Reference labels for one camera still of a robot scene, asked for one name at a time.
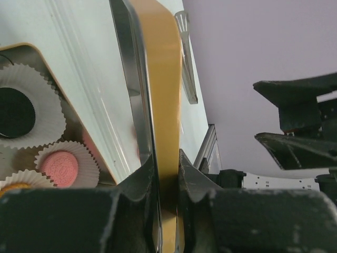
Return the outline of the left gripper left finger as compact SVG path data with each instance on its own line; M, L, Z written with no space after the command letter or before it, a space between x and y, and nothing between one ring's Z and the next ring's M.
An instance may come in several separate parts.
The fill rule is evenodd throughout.
M157 252L152 157L106 188L14 189L1 197L1 252Z

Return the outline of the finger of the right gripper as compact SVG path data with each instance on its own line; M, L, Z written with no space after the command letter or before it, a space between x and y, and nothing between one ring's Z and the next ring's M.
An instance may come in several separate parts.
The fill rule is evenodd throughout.
M336 142L275 133L258 133L255 139L282 170L336 169Z
M278 108L336 91L336 73L290 81L259 81L254 90Z

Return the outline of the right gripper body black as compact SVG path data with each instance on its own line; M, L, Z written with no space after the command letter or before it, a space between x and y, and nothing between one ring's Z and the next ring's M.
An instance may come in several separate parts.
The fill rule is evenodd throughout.
M284 135L336 142L336 99L311 99L279 108Z

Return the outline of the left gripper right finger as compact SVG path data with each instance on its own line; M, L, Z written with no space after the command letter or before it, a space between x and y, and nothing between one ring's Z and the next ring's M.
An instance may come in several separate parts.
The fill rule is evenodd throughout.
M179 154L181 252L336 252L336 206L310 190L224 189Z

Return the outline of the pink sandwich cookie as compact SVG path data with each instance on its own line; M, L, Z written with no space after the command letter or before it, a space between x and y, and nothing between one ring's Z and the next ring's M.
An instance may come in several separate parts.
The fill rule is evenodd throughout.
M70 187L77 178L79 165L70 152L57 151L49 154L40 170L54 181L58 187Z

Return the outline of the orange round biscuit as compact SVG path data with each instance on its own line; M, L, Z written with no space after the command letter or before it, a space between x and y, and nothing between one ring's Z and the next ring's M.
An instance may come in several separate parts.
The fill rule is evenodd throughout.
M9 192L11 190L15 189L26 189L26 188L31 188L32 186L28 183L12 183L12 184L7 184L1 188L0 191L0 197L2 197L6 192Z

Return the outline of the metal tongs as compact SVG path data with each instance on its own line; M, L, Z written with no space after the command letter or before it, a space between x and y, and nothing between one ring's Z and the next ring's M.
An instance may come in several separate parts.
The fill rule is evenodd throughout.
M187 99L190 104L198 104L195 86L192 54L190 48L189 15L185 10L174 15L182 43L182 78Z

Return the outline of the silver tin lid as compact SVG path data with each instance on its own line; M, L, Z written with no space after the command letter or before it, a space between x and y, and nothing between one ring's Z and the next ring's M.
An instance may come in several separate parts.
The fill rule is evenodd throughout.
M140 154L152 153L160 205L161 252L176 244L182 56L172 13L158 1L111 1L127 84L138 85L142 119L134 119Z

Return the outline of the black sandwich cookie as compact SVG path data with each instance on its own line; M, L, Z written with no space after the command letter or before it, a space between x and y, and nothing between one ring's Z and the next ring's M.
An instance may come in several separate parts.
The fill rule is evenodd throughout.
M11 87L1 88L1 138L15 139L31 132L36 114L30 99Z

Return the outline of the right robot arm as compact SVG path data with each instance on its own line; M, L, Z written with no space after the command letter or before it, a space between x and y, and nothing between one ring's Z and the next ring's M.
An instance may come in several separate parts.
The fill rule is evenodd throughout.
M336 190L336 99L318 97L336 91L336 73L293 81L259 81L253 88L275 105L281 133L255 139L283 171L328 169L315 177L287 179L222 170L205 175L222 188Z

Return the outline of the white paper cup near-right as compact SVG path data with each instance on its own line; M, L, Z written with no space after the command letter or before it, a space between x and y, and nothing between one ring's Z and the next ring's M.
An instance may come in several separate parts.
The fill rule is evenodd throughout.
M39 151L35 156L34 163L36 169L40 167L44 159L51 153L57 151L66 151L73 154L79 165L78 175L74 183L66 188L94 188L98 184L100 170L89 150L81 143L74 141L55 142Z

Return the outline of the gold cookie tin box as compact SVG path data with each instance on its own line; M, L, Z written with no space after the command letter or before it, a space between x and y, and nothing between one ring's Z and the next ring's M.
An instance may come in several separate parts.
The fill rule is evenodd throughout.
M62 112L65 116L66 122L66 129L62 137L56 142L74 141L83 144L93 156L100 170L97 187L112 187L116 185L113 177L102 161L102 157L94 142L92 141L91 136L86 131L86 128L82 125L71 104L69 104L67 96L63 94L62 89L58 86L42 55L32 46L16 45L9 48L2 48L1 56L4 57L7 61L7 63L5 63L4 60L1 60L1 66L9 66L10 63L28 65L48 78L48 80L52 83L52 86L55 87L55 90L58 92L58 95L61 99ZM28 168L36 169L34 163L35 156L39 151L43 150L48 145L17 151L13 160L14 169L17 170L23 168L22 165L18 164L21 161L24 162Z

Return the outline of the white paper cup far-right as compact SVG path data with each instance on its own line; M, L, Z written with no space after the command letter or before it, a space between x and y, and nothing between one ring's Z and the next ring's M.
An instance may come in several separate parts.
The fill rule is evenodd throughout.
M55 87L39 71L24 64L6 66L1 70L1 88L13 88L31 101L35 110L35 124L29 133L14 139L1 138L1 145L11 149L39 147L61 138L65 116Z

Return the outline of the clear plastic tray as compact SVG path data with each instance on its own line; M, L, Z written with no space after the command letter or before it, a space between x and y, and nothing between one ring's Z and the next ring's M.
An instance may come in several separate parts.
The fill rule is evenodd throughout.
M80 113L116 182L139 166L130 98L108 1L46 1L46 8L90 109Z

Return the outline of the aluminium frame rail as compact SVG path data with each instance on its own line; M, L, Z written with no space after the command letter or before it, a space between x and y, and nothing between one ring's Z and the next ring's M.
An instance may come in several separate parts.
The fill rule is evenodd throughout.
M200 172L206 174L219 174L222 170L221 157L214 124L209 124L209 128L193 165Z

